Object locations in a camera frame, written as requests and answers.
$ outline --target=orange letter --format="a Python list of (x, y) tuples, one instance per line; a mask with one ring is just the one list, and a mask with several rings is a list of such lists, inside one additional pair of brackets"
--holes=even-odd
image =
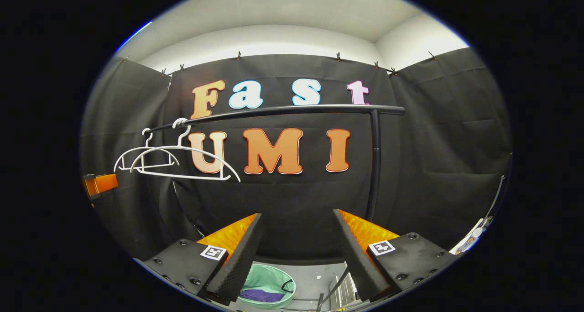
[[(225, 160), (223, 157), (223, 141), (227, 137), (225, 132), (213, 132), (209, 135), (211, 141), (213, 141), (213, 154), (215, 156)], [(191, 133), (188, 135), (188, 141), (190, 141), (191, 148), (203, 150), (203, 141), (205, 140), (205, 135), (203, 133)], [(221, 162), (217, 159), (213, 159), (213, 162), (209, 163), (205, 161), (202, 153), (192, 151), (194, 166), (203, 173), (215, 174), (221, 171)]]
[(298, 163), (298, 144), (302, 137), (299, 129), (285, 129), (280, 133), (276, 145), (272, 146), (262, 129), (248, 129), (244, 131), (244, 138), (248, 140), (248, 166), (244, 168), (246, 174), (261, 174), (263, 168), (257, 158), (272, 173), (280, 157), (282, 162), (278, 168), (280, 174), (300, 174), (302, 167)]
[(209, 103), (211, 107), (214, 107), (217, 103), (217, 90), (223, 90), (224, 88), (224, 81), (217, 81), (194, 88), (194, 107), (193, 114), (190, 118), (195, 119), (211, 116), (211, 111), (207, 110), (207, 103)]
[(330, 130), (327, 137), (330, 139), (330, 161), (327, 165), (329, 172), (344, 172), (349, 169), (346, 162), (347, 139), (351, 133), (347, 130)]

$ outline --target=metal frame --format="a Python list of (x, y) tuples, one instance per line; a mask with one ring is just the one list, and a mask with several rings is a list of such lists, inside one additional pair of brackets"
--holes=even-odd
[[(369, 200), (367, 200), (367, 210), (365, 219), (367, 221), (373, 220), (375, 212), (375, 204), (377, 203), (377, 194), (379, 191), (379, 179), (381, 175), (381, 129), (380, 129), (380, 114), (392, 114), (396, 116), (403, 116), (405, 108), (398, 106), (382, 106), (376, 104), (314, 104), (308, 106), (284, 106), (274, 108), (250, 109), (240, 112), (223, 113), (211, 115), (208, 117), (201, 117), (198, 119), (191, 119), (178, 124), (179, 127), (207, 123), (210, 121), (239, 119), (247, 117), (258, 116), (275, 116), (281, 114), (298, 114), (298, 113), (362, 113), (369, 114), (371, 120), (371, 138), (373, 142), (373, 160), (371, 163), (371, 182), (369, 185)], [(166, 129), (172, 129), (173, 125), (163, 125), (155, 127), (146, 132), (153, 133)], [(349, 274), (347, 267), (339, 281), (334, 285), (332, 291), (328, 293), (324, 299), (319, 299), (317, 310), (320, 310), (323, 303), (325, 303), (336, 289), (343, 282), (345, 277)]]
[(499, 188), (499, 191), (497, 191), (497, 196), (500, 197), (501, 199), (499, 199), (498, 201), (495, 200), (494, 206), (492, 206), (489, 210), (489, 212), (487, 213), (487, 215), (485, 216), (485, 221), (491, 217), (491, 221), (493, 218), (495, 218), (495, 216), (497, 215), (497, 212), (499, 212), (499, 209), (501, 208), (502, 204), (503, 204), (503, 200), (505, 200), (505, 196), (507, 195), (507, 190), (509, 189), (509, 185), (510, 185), (510, 181), (511, 181), (511, 172), (513, 171), (513, 152), (511, 152), (510, 154), (510, 160), (509, 160), (509, 168), (507, 168), (507, 173), (505, 174), (505, 179), (504, 181), (502, 181), (503, 184), (503, 190), (501, 191), (501, 188)]

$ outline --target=white ceiling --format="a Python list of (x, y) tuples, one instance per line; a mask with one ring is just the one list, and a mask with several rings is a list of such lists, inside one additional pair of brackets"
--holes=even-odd
[(403, 0), (185, 0), (154, 19), (117, 53), (140, 61), (158, 50), (212, 31), (252, 25), (316, 27), (377, 42), (421, 14)]

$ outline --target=black foam pad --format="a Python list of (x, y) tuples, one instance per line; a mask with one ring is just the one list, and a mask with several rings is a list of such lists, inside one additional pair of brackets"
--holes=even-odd
[(357, 292), (362, 300), (368, 300), (390, 291), (390, 284), (384, 279), (371, 260), (363, 252), (359, 243), (351, 233), (347, 223), (338, 210), (333, 210), (336, 224), (338, 225), (340, 249), (344, 260), (351, 273), (351, 277), (357, 287)]
[(261, 214), (257, 213), (227, 263), (207, 286), (207, 291), (214, 298), (232, 302), (237, 300), (254, 262), (264, 231)]

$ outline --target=white hanger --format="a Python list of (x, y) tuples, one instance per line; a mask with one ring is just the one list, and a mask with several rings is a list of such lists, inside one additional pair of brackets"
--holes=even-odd
[[(150, 129), (148, 127), (146, 127), (145, 129), (142, 130), (142, 135), (144, 135), (144, 133), (146, 133), (146, 131), (149, 131)], [(152, 139), (152, 133), (150, 133), (150, 137), (148, 139), (146, 139), (146, 144), (144, 144), (144, 146), (139, 146), (138, 148), (133, 148), (130, 150), (127, 150), (126, 152), (124, 152), (123, 154), (121, 154), (121, 156), (119, 158), (117, 158), (117, 160), (115, 161), (115, 165), (113, 165), (113, 171), (115, 173), (115, 167), (117, 167), (117, 164), (120, 162), (121, 160), (121, 167), (119, 167), (119, 169), (123, 170), (123, 171), (127, 171), (128, 169), (130, 169), (131, 172), (131, 168), (130, 167), (125, 167), (125, 163), (124, 163), (124, 155), (127, 154), (130, 151), (135, 151), (135, 150), (148, 150), (148, 149), (152, 149), (152, 146), (148, 146), (148, 141), (150, 141), (150, 139)], [(154, 167), (163, 167), (163, 166), (171, 166), (174, 165), (175, 162), (173, 162), (171, 160), (171, 157), (175, 159), (175, 161), (177, 162), (177, 165), (179, 164), (179, 161), (177, 160), (177, 158), (169, 153), (167, 150), (161, 149), (162, 151), (166, 152), (168, 154), (168, 164), (162, 164), (162, 165), (150, 165), (150, 166), (144, 166), (144, 158), (142, 158), (142, 170), (144, 168), (154, 168)]]
[[(186, 119), (186, 118), (179, 118), (179, 119), (177, 119), (172, 124), (173, 129), (175, 129), (178, 124), (182, 124), (182, 123), (184, 123), (187, 120), (188, 119)], [(231, 165), (227, 164), (227, 162), (225, 162), (225, 160), (222, 160), (221, 158), (215, 156), (214, 154), (211, 154), (210, 152), (206, 152), (206, 151), (199, 150), (199, 149), (196, 149), (196, 148), (191, 148), (190, 146), (182, 146), (182, 139), (183, 139), (183, 137), (186, 137), (189, 133), (190, 133), (190, 125), (187, 126), (187, 129), (186, 129), (186, 131), (183, 134), (179, 135), (178, 143), (177, 143), (176, 146), (157, 146), (155, 148), (151, 148), (151, 149), (146, 150), (146, 151), (142, 152), (141, 154), (139, 154), (138, 157), (136, 157), (136, 159), (134, 160), (134, 162), (130, 166), (130, 173), (132, 173), (132, 170), (134, 169), (134, 165), (136, 164), (136, 162), (138, 161), (138, 159), (144, 158), (144, 155), (145, 154), (148, 154), (149, 152), (156, 151), (156, 150), (164, 150), (164, 149), (179, 149), (179, 150), (191, 150), (191, 151), (200, 152), (202, 154), (205, 154), (207, 156), (211, 156), (211, 157), (217, 159), (219, 162), (221, 162), (221, 173), (219, 174), (219, 177), (195, 177), (195, 176), (192, 176), (192, 175), (178, 175), (178, 174), (169, 174), (169, 173), (148, 172), (148, 171), (144, 171), (144, 169), (142, 167), (137, 167), (136, 169), (138, 170), (139, 173), (142, 173), (142, 174), (159, 175), (161, 177), (178, 177), (178, 178), (181, 178), (181, 179), (225, 181), (227, 179), (230, 179), (230, 177), (231, 177), (231, 175), (227, 175), (227, 177), (223, 177), (223, 165), (225, 165), (229, 169), (231, 169), (231, 172), (233, 172), (233, 174), (235, 175), (235, 177), (237, 177), (237, 181), (241, 182), (239, 175), (237, 175), (237, 173), (235, 172), (235, 169), (233, 169), (231, 167)]]

